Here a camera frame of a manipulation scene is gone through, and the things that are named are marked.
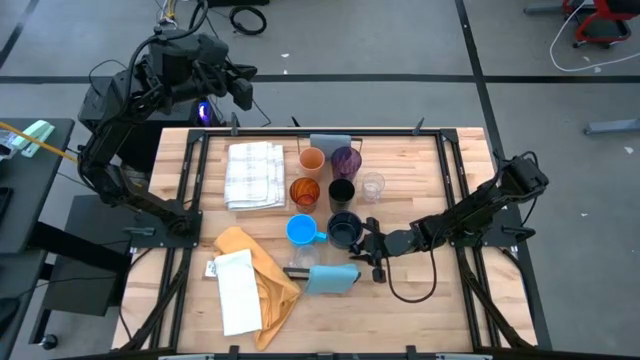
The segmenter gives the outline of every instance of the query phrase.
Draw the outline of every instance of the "wooden tabletop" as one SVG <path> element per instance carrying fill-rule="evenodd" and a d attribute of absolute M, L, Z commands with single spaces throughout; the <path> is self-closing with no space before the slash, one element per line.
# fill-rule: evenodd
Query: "wooden tabletop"
<path fill-rule="evenodd" d="M 163 132 L 150 185 L 150 191 L 162 198 L 176 196 L 187 132 L 188 129 L 165 129 Z M 482 128 L 459 128 L 458 135 L 469 188 L 473 191 L 494 174 L 489 149 Z M 287 189 L 300 177 L 295 137 L 211 139 L 201 200 L 204 211 L 202 238 L 191 261 L 178 352 L 226 353 L 230 345 L 239 345 L 241 352 L 257 352 L 253 334 L 223 336 L 217 282 L 204 277 L 206 263 L 213 258 L 213 242 L 226 228 L 240 226 L 281 266 L 287 266 L 292 259 L 294 249 L 285 235 L 287 220 L 296 214 L 290 199 L 284 208 L 248 212 L 229 212 L 224 204 L 226 150 L 231 144 L 254 141 L 284 145 Z M 302 148 L 307 146 L 308 140 L 301 141 Z M 361 219 L 373 216 L 380 221 L 381 230 L 389 232 L 408 229 L 412 220 L 446 209 L 442 175 L 432 137 L 364 137 L 362 157 L 362 168 L 356 180 L 356 199 L 350 208 Z M 455 174 L 449 146 L 447 159 Z M 377 204 L 362 200 L 359 185 L 369 172 L 378 172 L 385 177 L 382 199 Z M 320 182 L 319 205 L 311 214 L 322 231 L 326 229 L 330 216 L 326 195 L 330 178 L 330 169 L 326 169 Z M 459 201 L 458 184 L 454 181 L 453 185 L 456 201 Z M 192 190 L 191 187 L 187 191 L 187 199 Z M 344 250 L 330 244 L 315 246 L 323 264 L 351 262 Z M 483 254 L 494 302 L 519 334 L 535 343 L 518 269 L 497 249 L 484 249 Z M 154 249 L 136 264 L 129 275 L 122 313 L 132 333 L 156 303 L 164 257 L 164 249 Z M 174 269 L 180 258 L 178 254 Z M 437 290 L 431 299 L 420 304 L 406 304 L 394 298 L 388 284 L 374 283 L 371 267 L 358 262 L 362 278 L 348 294 L 303 295 L 266 352 L 404 352 L 406 345 L 416 345 L 419 352 L 471 351 L 454 249 L 449 246 L 436 249 L 435 259 Z M 391 271 L 394 287 L 404 297 L 417 298 L 431 289 L 433 274 L 427 253 L 393 258 Z M 475 304 L 483 344 L 489 345 L 484 312 L 477 300 Z M 164 317 L 161 345 L 168 344 L 172 308 L 170 305 Z M 113 347 L 126 341 L 126 333 L 119 323 Z"/>

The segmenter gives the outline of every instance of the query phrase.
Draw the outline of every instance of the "black mug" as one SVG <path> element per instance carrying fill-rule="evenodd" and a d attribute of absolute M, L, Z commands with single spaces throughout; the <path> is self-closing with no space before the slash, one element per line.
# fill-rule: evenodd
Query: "black mug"
<path fill-rule="evenodd" d="M 347 179 L 336 179 L 329 185 L 329 206 L 332 213 L 344 211 L 349 208 L 353 196 L 356 194 L 356 188 L 351 181 Z"/>
<path fill-rule="evenodd" d="M 358 215 L 349 211 L 335 213 L 327 224 L 329 242 L 338 249 L 348 250 L 362 236 L 362 222 Z"/>

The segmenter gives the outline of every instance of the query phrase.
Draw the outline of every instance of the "clear plastic cup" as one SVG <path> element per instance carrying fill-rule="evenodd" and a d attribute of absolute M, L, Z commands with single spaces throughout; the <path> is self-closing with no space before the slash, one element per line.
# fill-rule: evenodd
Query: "clear plastic cup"
<path fill-rule="evenodd" d="M 313 265 L 320 262 L 320 253 L 312 245 L 300 246 L 296 249 L 293 260 L 289 263 L 291 267 L 301 269 L 311 269 Z"/>
<path fill-rule="evenodd" d="M 380 200 L 384 189 L 384 176 L 378 173 L 368 173 L 362 178 L 362 197 L 365 201 Z"/>

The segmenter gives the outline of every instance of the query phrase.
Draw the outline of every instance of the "orange cloth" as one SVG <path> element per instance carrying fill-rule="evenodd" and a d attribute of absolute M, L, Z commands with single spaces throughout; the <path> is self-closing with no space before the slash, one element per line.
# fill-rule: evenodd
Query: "orange cloth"
<path fill-rule="evenodd" d="M 271 256 L 239 227 L 233 226 L 225 230 L 218 236 L 215 245 L 223 254 L 251 250 L 262 309 L 262 330 L 256 333 L 256 347 L 262 351 L 287 320 L 302 291 Z"/>

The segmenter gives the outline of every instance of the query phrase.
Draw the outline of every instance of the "chair wheel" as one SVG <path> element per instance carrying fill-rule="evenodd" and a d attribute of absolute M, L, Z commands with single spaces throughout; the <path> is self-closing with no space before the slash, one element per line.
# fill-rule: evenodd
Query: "chair wheel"
<path fill-rule="evenodd" d="M 45 350 L 55 349 L 56 346 L 58 346 L 58 338 L 53 334 L 47 334 L 42 338 L 38 345 L 42 346 Z"/>

